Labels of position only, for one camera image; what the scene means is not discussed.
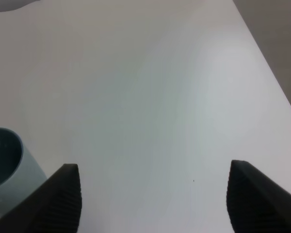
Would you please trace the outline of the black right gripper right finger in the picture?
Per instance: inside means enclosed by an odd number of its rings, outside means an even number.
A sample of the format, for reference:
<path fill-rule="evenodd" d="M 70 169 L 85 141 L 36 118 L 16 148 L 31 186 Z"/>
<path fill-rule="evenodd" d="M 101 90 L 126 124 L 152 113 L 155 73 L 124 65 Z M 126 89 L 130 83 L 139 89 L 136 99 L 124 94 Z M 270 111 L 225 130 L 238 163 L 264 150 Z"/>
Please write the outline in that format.
<path fill-rule="evenodd" d="M 226 207 L 236 233 L 291 233 L 291 194 L 247 161 L 231 161 Z"/>

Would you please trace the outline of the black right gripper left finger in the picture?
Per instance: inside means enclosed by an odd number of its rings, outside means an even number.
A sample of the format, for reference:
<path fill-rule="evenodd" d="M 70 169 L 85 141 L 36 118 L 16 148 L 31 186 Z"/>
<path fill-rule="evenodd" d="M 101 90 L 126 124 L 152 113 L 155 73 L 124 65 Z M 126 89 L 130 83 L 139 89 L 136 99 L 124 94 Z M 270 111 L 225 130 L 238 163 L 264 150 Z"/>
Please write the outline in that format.
<path fill-rule="evenodd" d="M 0 233 L 76 233 L 81 209 L 78 165 L 64 164 L 22 203 L 0 218 Z"/>

